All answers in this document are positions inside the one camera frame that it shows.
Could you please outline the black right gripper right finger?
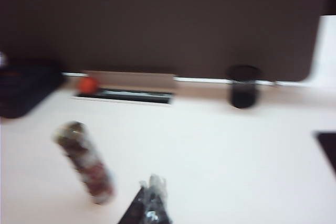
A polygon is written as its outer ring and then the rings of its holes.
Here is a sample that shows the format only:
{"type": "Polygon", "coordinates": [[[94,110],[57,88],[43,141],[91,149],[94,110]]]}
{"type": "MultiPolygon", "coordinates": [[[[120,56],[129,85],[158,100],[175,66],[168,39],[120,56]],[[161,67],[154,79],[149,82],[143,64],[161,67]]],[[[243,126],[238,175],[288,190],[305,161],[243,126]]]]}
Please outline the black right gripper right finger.
{"type": "Polygon", "coordinates": [[[143,223],[172,223],[166,209],[166,180],[152,174],[143,189],[143,223]]]}

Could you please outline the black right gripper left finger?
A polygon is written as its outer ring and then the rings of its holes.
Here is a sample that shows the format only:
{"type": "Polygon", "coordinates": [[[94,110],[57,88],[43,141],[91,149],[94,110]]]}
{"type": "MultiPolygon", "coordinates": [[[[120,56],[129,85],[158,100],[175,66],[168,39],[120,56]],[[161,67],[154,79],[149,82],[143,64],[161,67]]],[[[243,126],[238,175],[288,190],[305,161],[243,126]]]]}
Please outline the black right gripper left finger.
{"type": "Polygon", "coordinates": [[[147,223],[146,212],[149,208],[150,197],[147,187],[141,186],[136,196],[122,216],[123,224],[147,223]]]}

